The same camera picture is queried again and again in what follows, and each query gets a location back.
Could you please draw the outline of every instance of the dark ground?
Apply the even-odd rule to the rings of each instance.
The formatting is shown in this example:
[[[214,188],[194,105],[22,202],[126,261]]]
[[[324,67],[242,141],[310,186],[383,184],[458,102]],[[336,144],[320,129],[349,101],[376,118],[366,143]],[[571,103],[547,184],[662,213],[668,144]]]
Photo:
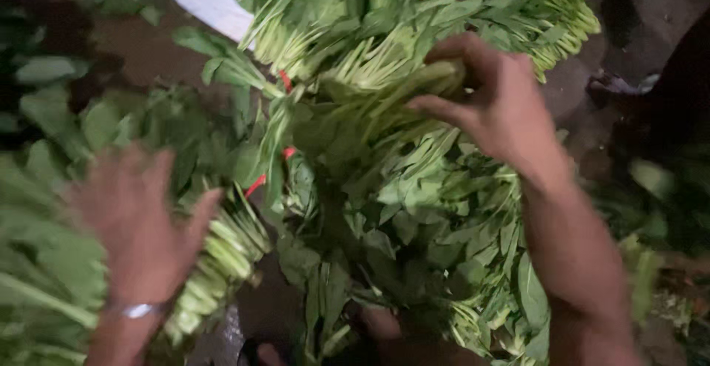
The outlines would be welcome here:
[[[166,13],[158,27],[138,17],[87,18],[68,1],[20,1],[48,25],[50,49],[99,60],[94,68],[99,71],[93,78],[96,87],[116,84],[141,89],[160,76],[168,82],[189,83],[207,98],[223,96],[223,88],[206,88],[200,82],[206,57],[173,44],[170,33],[174,28],[200,22],[172,0],[160,0]],[[647,75],[660,72],[680,38],[710,6],[710,0],[588,2],[603,17],[604,33],[592,36],[577,57],[549,71],[543,92],[559,125],[571,131],[567,144],[581,163],[582,173],[600,176],[608,170],[604,146],[616,113],[600,111],[591,104],[584,90],[590,76],[606,71],[637,85]],[[88,90],[84,101],[94,92]],[[259,289],[242,289],[238,295],[244,334],[285,344],[289,331],[298,324],[299,296],[285,286],[273,257],[264,259],[260,268],[265,271],[265,279]],[[656,364],[685,364],[682,350],[672,345],[674,340],[665,322],[649,321],[646,332],[641,341]]]

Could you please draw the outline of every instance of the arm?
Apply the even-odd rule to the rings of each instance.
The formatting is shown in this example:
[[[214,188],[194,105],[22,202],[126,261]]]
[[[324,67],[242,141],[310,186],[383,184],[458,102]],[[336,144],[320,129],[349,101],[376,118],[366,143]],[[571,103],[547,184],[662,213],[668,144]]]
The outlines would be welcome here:
[[[621,256],[575,184],[526,55],[487,47],[471,33],[437,44],[427,62],[461,58],[475,91],[410,107],[458,126],[521,176],[525,237],[552,308],[553,364],[638,365]]]
[[[99,156],[88,181],[67,195],[76,222],[90,228],[104,246],[109,269],[109,298],[92,337],[87,366],[143,363],[165,305],[202,248],[221,193],[205,193],[192,219],[176,226],[165,201],[172,165],[172,153],[149,159],[131,144],[125,152]],[[124,315],[127,307],[140,304],[162,306],[142,317]]]

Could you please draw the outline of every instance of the vegetable pile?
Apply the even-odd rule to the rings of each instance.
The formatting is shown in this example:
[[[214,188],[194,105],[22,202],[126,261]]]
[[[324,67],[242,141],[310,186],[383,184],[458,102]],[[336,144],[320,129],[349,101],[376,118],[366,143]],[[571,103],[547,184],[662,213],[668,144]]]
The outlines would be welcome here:
[[[485,0],[469,22],[495,47],[528,53],[541,82],[543,71],[579,53],[587,35],[601,31],[584,0]]]
[[[175,212],[189,213],[192,201],[208,189],[219,186],[226,193],[164,326],[165,336],[179,344],[242,282],[258,283],[253,264],[271,251],[239,185],[251,177],[235,172],[244,169],[239,160],[255,148],[247,138],[258,141],[263,119],[250,116],[248,91],[236,89],[222,115],[209,115],[197,93],[184,86],[156,88],[148,96],[107,90],[77,116],[70,111],[67,83],[86,72],[86,63],[16,55],[28,48],[15,40],[20,35],[31,44],[38,41],[19,18],[13,15],[4,31],[16,36],[3,37],[9,63],[3,66],[27,94],[18,112],[8,115],[38,133],[23,148],[0,156],[0,360],[83,363],[104,301],[104,254],[90,234],[78,233],[66,220],[60,193],[67,181],[82,178],[95,153],[135,139],[151,151],[176,152],[170,184]]]
[[[401,309],[501,364],[546,362],[550,312],[525,252],[517,175],[404,104],[462,91],[461,65],[422,61],[467,22],[531,53],[543,80],[550,53],[574,53],[599,30],[583,1],[236,1],[254,13],[239,48],[253,44],[292,90],[278,93],[220,38],[182,29],[175,39],[212,57],[205,82],[253,85],[271,100],[253,168],[266,175],[262,212],[284,215],[281,269],[306,292],[300,361],[356,340],[341,316],[354,299]]]
[[[546,362],[550,312],[525,252],[517,175],[404,104],[463,91],[457,62],[422,61],[467,24],[493,45],[530,53],[544,80],[542,71],[599,29],[583,0],[236,1],[254,13],[239,45],[195,28],[175,32],[177,44],[211,57],[205,83],[234,85],[228,112],[208,116],[193,91],[173,87],[147,98],[108,92],[76,116],[61,80],[20,101],[20,117],[42,139],[1,159],[0,245],[13,260],[0,264],[10,332],[0,337],[1,359],[82,361],[104,295],[102,253],[63,220],[58,182],[81,178],[105,146],[141,139],[177,153],[177,212],[210,188],[228,194],[165,324],[173,343],[254,280],[253,262],[271,249],[241,191],[264,174],[261,214],[278,230],[283,273],[305,290],[304,364],[356,341],[342,316],[351,299],[400,309],[500,365]],[[250,44],[281,83],[252,65]],[[249,117],[252,86],[270,100],[268,123],[261,107]],[[284,168],[289,147],[297,152]],[[67,257],[64,245],[85,254]]]

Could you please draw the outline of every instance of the bangle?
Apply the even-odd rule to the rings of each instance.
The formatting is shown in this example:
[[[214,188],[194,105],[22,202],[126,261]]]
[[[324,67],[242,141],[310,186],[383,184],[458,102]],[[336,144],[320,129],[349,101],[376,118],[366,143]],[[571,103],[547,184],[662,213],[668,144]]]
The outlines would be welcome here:
[[[129,319],[140,319],[149,314],[163,313],[168,308],[168,304],[168,302],[158,304],[122,304],[118,301],[108,300],[104,308]]]

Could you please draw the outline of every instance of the red string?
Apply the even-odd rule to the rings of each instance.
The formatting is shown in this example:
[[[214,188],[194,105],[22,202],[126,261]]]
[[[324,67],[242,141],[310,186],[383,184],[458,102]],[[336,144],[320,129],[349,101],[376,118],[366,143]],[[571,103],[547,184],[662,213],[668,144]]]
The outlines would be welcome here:
[[[296,149],[293,147],[287,147],[283,149],[283,158],[284,159],[289,159],[294,153],[296,153]],[[254,184],[249,186],[249,189],[246,190],[246,193],[244,193],[244,197],[248,198],[254,190],[256,190],[259,186],[262,184],[266,183],[266,175],[261,175],[259,176],[259,179],[256,179]]]
[[[281,80],[283,80],[283,87],[286,88],[286,94],[290,93],[293,89],[293,85],[291,84],[291,78],[286,75],[286,72],[283,69],[278,71],[278,74],[280,75]]]
[[[278,71],[278,74],[280,75],[281,80],[283,80],[283,87],[286,89],[286,94],[290,93],[293,89],[291,79],[288,77],[288,75],[286,75],[286,72],[283,69],[281,71]],[[295,152],[295,148],[288,147],[283,150],[283,158],[289,159]],[[246,193],[244,193],[244,197],[249,197],[254,192],[254,190],[256,190],[256,188],[258,188],[264,183],[266,183],[266,175],[259,176],[259,179],[256,179],[254,184],[249,186],[249,189],[246,191]]]

